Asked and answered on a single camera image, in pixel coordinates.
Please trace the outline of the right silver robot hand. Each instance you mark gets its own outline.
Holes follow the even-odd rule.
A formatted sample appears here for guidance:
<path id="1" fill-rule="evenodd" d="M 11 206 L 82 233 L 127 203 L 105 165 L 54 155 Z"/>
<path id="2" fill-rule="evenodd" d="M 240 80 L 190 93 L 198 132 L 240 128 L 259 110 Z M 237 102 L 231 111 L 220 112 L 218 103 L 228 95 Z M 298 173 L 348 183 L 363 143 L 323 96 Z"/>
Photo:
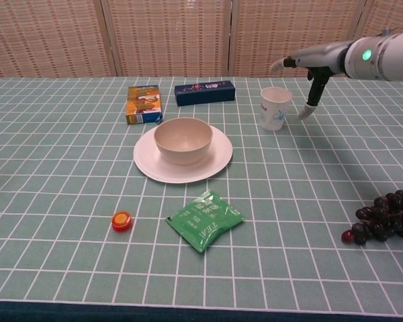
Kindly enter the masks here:
<path id="1" fill-rule="evenodd" d="M 350 41 L 321 44 L 298 50 L 294 54 L 276 60 L 269 67 L 269 74 L 283 68 L 306 68 L 307 79 L 312 81 L 308 100 L 299 112 L 298 119 L 309 117 L 317 108 L 324 88 L 330 77 L 344 73 L 344 59 L 351 45 Z"/>

